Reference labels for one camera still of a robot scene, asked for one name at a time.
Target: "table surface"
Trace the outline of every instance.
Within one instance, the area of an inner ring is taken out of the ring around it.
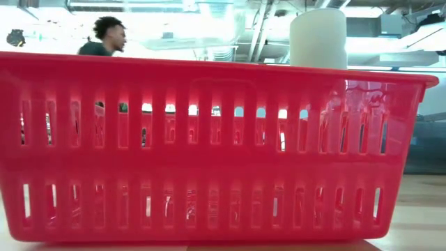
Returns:
[[[2,250],[18,251],[86,251],[86,250],[159,250],[159,251],[445,251],[446,250],[446,176],[404,176],[389,234],[381,239],[350,243],[305,243],[299,245],[262,245],[232,247],[187,247],[146,245],[49,245],[14,241],[0,207],[0,243]]]

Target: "ear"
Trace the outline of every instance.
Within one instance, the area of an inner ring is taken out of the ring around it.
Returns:
[[[105,35],[106,36],[111,36],[111,35],[113,35],[113,32],[114,32],[114,27],[109,27],[108,29],[107,29],[107,32],[105,33]]]

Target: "curly hair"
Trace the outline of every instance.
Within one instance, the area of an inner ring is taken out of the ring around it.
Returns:
[[[116,25],[119,25],[125,29],[123,23],[116,17],[101,17],[100,19],[96,20],[95,27],[93,28],[95,31],[95,37],[101,40],[104,39],[107,30],[115,27]]]

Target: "man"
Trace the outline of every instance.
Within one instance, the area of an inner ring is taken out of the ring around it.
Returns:
[[[79,55],[111,56],[115,51],[123,51],[125,39],[125,27],[115,17],[101,17],[95,22],[96,38],[102,42],[88,41],[78,52]]]

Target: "ceiling duct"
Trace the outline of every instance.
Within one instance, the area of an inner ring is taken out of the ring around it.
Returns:
[[[131,12],[131,13],[199,13],[198,8],[188,8],[183,0],[70,0],[70,11]]]
[[[317,0],[315,8],[344,8],[351,0]]]

